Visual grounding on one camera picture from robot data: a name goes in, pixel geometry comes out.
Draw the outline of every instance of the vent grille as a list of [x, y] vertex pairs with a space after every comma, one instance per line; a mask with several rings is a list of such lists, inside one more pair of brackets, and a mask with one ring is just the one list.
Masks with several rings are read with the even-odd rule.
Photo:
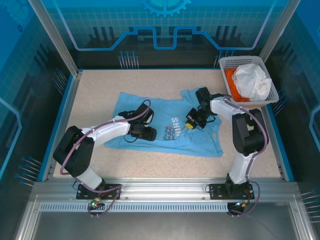
[[[87, 202], [46, 202], [42, 203], [40, 207], [41, 212], [86, 212], [88, 209]], [[104, 206], [98, 208], [94, 212], [101, 212], [108, 207], [110, 203], [104, 203]], [[226, 202], [117, 202], [113, 204], [110, 212], [118, 213], [224, 213], [228, 212]]]

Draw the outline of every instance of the yellow object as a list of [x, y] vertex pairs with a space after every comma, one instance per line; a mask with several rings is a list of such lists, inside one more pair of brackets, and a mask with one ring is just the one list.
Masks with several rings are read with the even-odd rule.
[[185, 126], [186, 126], [188, 129], [194, 129], [194, 127], [193, 127], [190, 123], [186, 123]]

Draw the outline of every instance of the black bracket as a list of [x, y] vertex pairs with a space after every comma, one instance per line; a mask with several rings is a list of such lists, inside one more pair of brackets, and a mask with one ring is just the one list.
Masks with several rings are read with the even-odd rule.
[[[255, 193], [251, 184], [248, 184], [249, 196], [250, 200], [255, 199]], [[247, 200], [248, 196], [245, 192], [242, 195], [238, 195], [235, 199], [228, 194], [226, 185], [224, 183], [221, 184], [209, 184], [206, 187], [206, 191], [210, 194], [211, 200]]]
[[[119, 186], [119, 184], [105, 184], [105, 190], [112, 189], [114, 187]], [[108, 192], [108, 194], [100, 196], [101, 200], [113, 200], [115, 199], [115, 196], [117, 194], [119, 189], [115, 189], [113, 191]], [[116, 200], [120, 199], [121, 193], [117, 196]], [[92, 192], [88, 189], [86, 189], [82, 184], [79, 184], [78, 190], [76, 193], [76, 199], [77, 200], [92, 200], [98, 197], [98, 193]]]

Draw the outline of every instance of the gear logo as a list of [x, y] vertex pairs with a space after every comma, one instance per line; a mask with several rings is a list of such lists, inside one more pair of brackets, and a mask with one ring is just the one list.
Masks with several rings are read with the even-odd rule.
[[186, 5], [191, 4], [191, 0], [141, 0], [145, 10], [149, 10], [150, 14], [156, 14], [157, 17], [174, 14], [180, 14], [180, 10], [187, 9]]
[[0, 8], [6, 8], [10, 16], [22, 24], [29, 16], [29, 5], [27, 0], [0, 0]]

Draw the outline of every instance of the orange cloth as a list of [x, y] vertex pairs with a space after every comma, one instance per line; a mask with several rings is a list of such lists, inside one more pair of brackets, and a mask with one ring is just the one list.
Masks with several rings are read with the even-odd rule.
[[242, 97], [240, 95], [240, 93], [238, 92], [235, 82], [232, 79], [232, 75], [234, 74], [234, 72], [236, 71], [236, 68], [229, 68], [229, 69], [225, 69], [224, 73], [226, 76], [226, 80], [228, 81], [229, 84], [229, 88], [230, 88], [230, 92], [232, 95], [233, 100], [235, 100], [236, 102], [250, 102], [250, 98], [247, 97]]

